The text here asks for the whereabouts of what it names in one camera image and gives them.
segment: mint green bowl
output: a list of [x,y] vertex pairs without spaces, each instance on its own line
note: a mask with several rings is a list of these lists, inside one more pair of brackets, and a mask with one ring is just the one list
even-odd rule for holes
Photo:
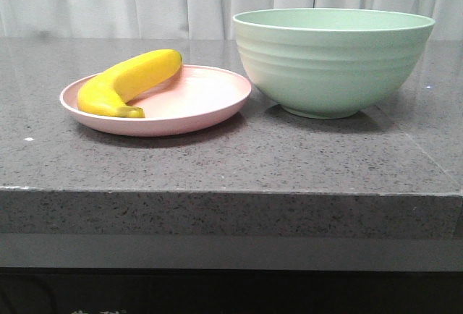
[[435,21],[358,9],[272,9],[233,17],[255,86],[300,116],[351,116],[409,77]]

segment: countertop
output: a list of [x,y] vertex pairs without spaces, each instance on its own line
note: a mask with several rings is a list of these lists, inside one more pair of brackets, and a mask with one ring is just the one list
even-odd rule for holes
[[71,82],[157,48],[244,75],[234,41],[0,39],[0,232],[459,240],[463,42],[430,41],[391,97],[306,119],[258,90],[185,135],[109,135],[59,103]]

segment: pink plate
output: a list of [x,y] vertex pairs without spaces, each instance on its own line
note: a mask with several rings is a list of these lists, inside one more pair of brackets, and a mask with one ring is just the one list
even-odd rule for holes
[[251,92],[251,83],[241,75],[215,67],[184,64],[172,78],[129,102],[143,108],[144,119],[108,117],[77,108],[77,92],[93,76],[66,87],[59,99],[81,124],[115,135],[153,137],[201,130],[237,113]]

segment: banana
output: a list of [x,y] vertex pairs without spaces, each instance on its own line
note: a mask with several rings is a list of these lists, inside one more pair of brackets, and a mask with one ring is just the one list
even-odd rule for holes
[[160,49],[120,62],[89,79],[77,94],[79,110],[112,117],[145,117],[142,108],[126,103],[182,67],[182,55]]

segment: bowl rim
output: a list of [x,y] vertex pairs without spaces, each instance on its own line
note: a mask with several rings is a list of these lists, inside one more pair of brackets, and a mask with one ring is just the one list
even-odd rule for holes
[[[351,30],[341,30],[341,29],[330,29],[330,28],[303,28],[303,27],[287,27],[287,26],[276,26],[276,25],[261,25],[254,22],[248,22],[244,20],[239,20],[238,17],[246,14],[255,14],[259,12],[286,12],[286,11],[343,11],[343,12],[371,12],[371,13],[386,13],[386,14],[398,14],[407,17],[417,17],[423,20],[427,20],[428,23],[424,25],[417,25],[417,26],[406,26],[406,27],[398,27],[398,28],[376,28],[371,30],[366,29],[351,29]],[[278,30],[289,30],[289,31],[300,31],[300,32],[334,32],[334,33],[379,33],[379,32],[396,32],[396,31],[403,31],[403,30],[416,30],[420,28],[427,28],[433,27],[436,21],[424,15],[418,14],[411,14],[407,12],[392,12],[387,10],[374,10],[374,9],[351,9],[351,8],[278,8],[278,9],[260,9],[260,10],[252,10],[248,12],[240,12],[235,14],[232,17],[233,21],[236,23],[240,23],[243,25],[253,26],[253,27],[260,27],[260,28],[271,28],[271,29],[278,29]]]

